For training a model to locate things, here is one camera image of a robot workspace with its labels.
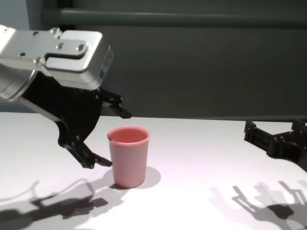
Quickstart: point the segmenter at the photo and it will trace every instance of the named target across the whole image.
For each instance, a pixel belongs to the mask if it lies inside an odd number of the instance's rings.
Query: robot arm
[[[54,121],[58,143],[84,168],[111,166],[84,144],[102,105],[122,118],[123,98],[100,86],[113,60],[100,32],[19,31],[0,25],[0,97],[18,100]]]

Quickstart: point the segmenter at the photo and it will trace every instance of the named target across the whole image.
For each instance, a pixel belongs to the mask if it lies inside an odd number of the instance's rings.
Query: white tabletop
[[[291,127],[256,124],[272,133]],[[124,125],[152,135],[146,181],[129,190],[112,186],[110,168],[83,169],[43,116],[0,113],[0,230],[307,226],[307,173],[245,142],[245,122],[104,116],[85,143],[110,159],[106,134]]]

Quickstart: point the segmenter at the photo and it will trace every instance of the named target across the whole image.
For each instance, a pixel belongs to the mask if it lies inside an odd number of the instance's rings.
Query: pink cup
[[[149,136],[146,129],[136,126],[119,127],[108,133],[116,185],[134,188],[145,181]]]

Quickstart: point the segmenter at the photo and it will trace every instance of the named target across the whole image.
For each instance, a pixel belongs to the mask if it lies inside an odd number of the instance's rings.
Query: cup rim
[[[110,138],[110,136],[111,136],[113,133],[115,133],[115,132],[117,132],[117,131],[119,131],[119,130],[122,130],[122,129],[126,129],[126,128],[134,128],[134,129],[138,129],[138,130],[140,130],[140,131],[143,131],[144,133],[146,133],[147,137],[146,137],[145,139],[143,139],[143,140],[140,140],[140,141],[137,141],[137,142],[132,142],[132,143],[119,142],[119,141],[112,140],[112,139]],[[134,145],[140,145],[140,144],[142,144],[142,143],[147,142],[148,139],[150,138],[150,132],[149,132],[147,129],[145,129],[145,128],[143,128],[143,127],[140,127],[140,126],[121,126],[121,127],[116,127],[116,128],[114,128],[114,129],[110,130],[110,131],[108,132],[108,134],[106,135],[106,137],[109,139],[110,142],[115,143],[115,144],[118,144],[118,145],[123,145],[123,146],[134,146]]]

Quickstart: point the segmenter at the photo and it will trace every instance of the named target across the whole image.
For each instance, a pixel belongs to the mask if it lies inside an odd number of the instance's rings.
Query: metal bracket
[[[244,140],[267,152],[269,157],[284,159],[307,172],[307,127],[305,122],[294,121],[292,131],[272,135],[247,121]]]
[[[52,76],[45,68],[48,57],[79,59],[87,50],[86,41],[61,39],[61,34],[59,28],[27,31],[0,25],[0,63]]]
[[[54,78],[37,73],[20,97],[27,107],[54,121],[59,128],[58,143],[66,148],[84,168],[94,164],[111,166],[112,162],[93,153],[84,143],[94,129],[102,104],[108,103],[122,118],[131,113],[122,108],[122,96],[103,89],[80,90],[62,87]]]

